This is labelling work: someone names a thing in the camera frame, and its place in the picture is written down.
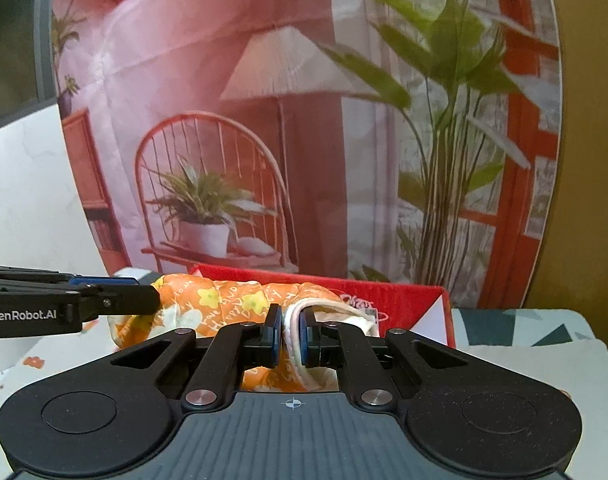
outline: silver screw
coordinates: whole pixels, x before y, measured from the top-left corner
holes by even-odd
[[[384,406],[393,400],[393,396],[386,390],[368,390],[361,394],[361,400],[371,406]]]
[[[217,400],[217,394],[210,390],[193,390],[186,394],[186,402],[193,406],[207,406]]]

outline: brown wall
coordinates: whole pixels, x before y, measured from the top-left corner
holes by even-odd
[[[527,308],[582,313],[608,345],[608,0],[554,0],[564,113],[558,184]]]

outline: red chair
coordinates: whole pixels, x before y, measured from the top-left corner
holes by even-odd
[[[148,203],[166,193],[159,173],[180,174],[179,157],[199,172],[224,175],[230,184],[252,191],[255,202],[277,213],[254,214],[253,224],[237,223],[240,237],[259,238],[274,249],[273,254],[228,253],[225,258],[216,258],[195,253],[181,243],[177,220],[169,221],[163,211],[155,212],[156,206]],[[144,136],[137,149],[135,178],[149,240],[142,252],[155,257],[158,272],[163,272],[162,262],[187,269],[206,263],[297,272],[290,201],[279,166],[260,138],[242,124],[209,112],[188,112],[162,121]]]

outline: circular black cover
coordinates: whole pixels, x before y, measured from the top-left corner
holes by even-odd
[[[91,390],[65,393],[65,384],[46,380],[2,405],[0,442],[14,469],[57,478],[106,475],[143,459],[169,434],[170,408],[154,386]]]
[[[531,478],[564,465],[581,419],[566,396],[545,385],[426,388],[407,415],[411,436],[434,459],[481,478]]]

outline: orange fabric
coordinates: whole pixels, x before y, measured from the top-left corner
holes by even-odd
[[[341,301],[323,286],[314,283],[240,283],[213,281],[189,274],[168,274],[153,286],[159,291],[161,306],[154,316],[127,316],[111,320],[111,332],[120,348],[145,341],[155,332],[185,326],[198,336],[214,336],[226,324],[241,321],[263,322],[271,303],[285,310],[304,298]],[[254,368],[244,375],[246,390],[267,388],[283,392],[303,392],[305,387],[293,371],[287,352],[282,348],[279,365],[274,370]]]

